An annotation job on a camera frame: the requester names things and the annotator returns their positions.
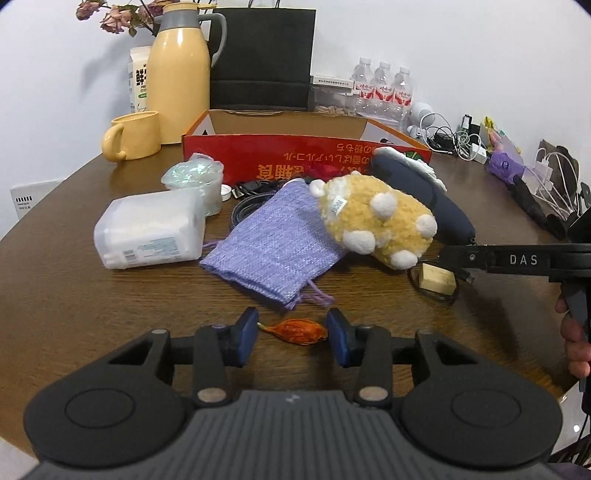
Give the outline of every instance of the product tag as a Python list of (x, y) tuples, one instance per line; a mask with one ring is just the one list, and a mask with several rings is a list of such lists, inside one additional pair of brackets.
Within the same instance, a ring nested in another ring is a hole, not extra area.
[(125, 250), (123, 252), (128, 265), (137, 265), (153, 263), (157, 259), (161, 262), (171, 260), (180, 260), (181, 255), (178, 250), (178, 244), (175, 237), (156, 238), (144, 245), (138, 245), (135, 249)]
[(347, 200), (345, 200), (343, 197), (336, 196), (332, 205), (330, 206), (330, 213), (332, 213), (334, 216), (338, 216), (346, 204)]

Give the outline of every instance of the white bottle cap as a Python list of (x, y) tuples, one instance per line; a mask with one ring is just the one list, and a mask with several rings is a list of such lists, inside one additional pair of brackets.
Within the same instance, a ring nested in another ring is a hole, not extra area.
[(223, 184), (222, 185), (222, 201), (225, 202), (226, 200), (229, 200), (231, 194), (232, 194), (232, 187), (230, 187), (230, 185)]

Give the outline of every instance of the round table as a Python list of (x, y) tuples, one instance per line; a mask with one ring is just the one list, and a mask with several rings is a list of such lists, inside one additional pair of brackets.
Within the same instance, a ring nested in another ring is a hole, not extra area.
[[(0, 436), (31, 451), (22, 413), (40, 389), (117, 346), (156, 327), (191, 335), (209, 323), (233, 323), (256, 306), (267, 324), (289, 317), (322, 321), (325, 310), (301, 304), (281, 312), (202, 269), (198, 262), (123, 271), (103, 267), (93, 228), (113, 199), (163, 190), (162, 174), (182, 160), (179, 146), (142, 160), (87, 163), (27, 213), (0, 242)], [(431, 165), (466, 212), (480, 244), (548, 243), (510, 198), (504, 184), (476, 162), (434, 155)], [(207, 219), (206, 241), (229, 231), (233, 202)], [(435, 256), (434, 243), (428, 254)], [(351, 323), (370, 323), (412, 336), (435, 329), (558, 396), (572, 385), (566, 371), (560, 318), (553, 312), (558, 286), (545, 278), (475, 273), (454, 305), (415, 290), (405, 273), (373, 258), (350, 255), (317, 280)], [(336, 365), (327, 343), (308, 347), (261, 333), (249, 364), (233, 369), (236, 391), (353, 388), (354, 369)], [(174, 386), (190, 392), (190, 367)], [(410, 367), (394, 367), (395, 393), (412, 388)]]

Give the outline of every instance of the red printed box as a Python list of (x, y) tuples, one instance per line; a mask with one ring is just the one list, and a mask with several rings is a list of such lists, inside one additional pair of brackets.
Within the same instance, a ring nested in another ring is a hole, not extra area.
[(374, 151), (391, 145), (429, 162), (423, 144), (379, 122), (311, 112), (205, 112), (183, 136), (183, 156), (209, 155), (224, 164), (224, 183), (290, 178), (327, 163), (343, 174), (365, 172)]

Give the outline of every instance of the water bottle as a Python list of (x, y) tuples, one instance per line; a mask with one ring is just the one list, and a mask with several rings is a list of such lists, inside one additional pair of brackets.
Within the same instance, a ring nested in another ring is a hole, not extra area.
[(394, 97), (390, 103), (390, 118), (400, 126), (413, 99), (413, 84), (410, 79), (410, 69), (400, 67), (400, 71), (394, 76), (392, 90), (394, 91)]
[(355, 82), (355, 90), (359, 91), (359, 96), (354, 105), (355, 113), (368, 113), (368, 102), (374, 96), (374, 87), (372, 85), (371, 59), (361, 57), (359, 65), (353, 70), (351, 80)]
[(372, 85), (374, 86), (374, 97), (369, 101), (368, 113), (376, 116), (388, 116), (389, 103), (394, 92), (389, 63), (385, 61), (379, 63), (379, 67), (374, 72)]

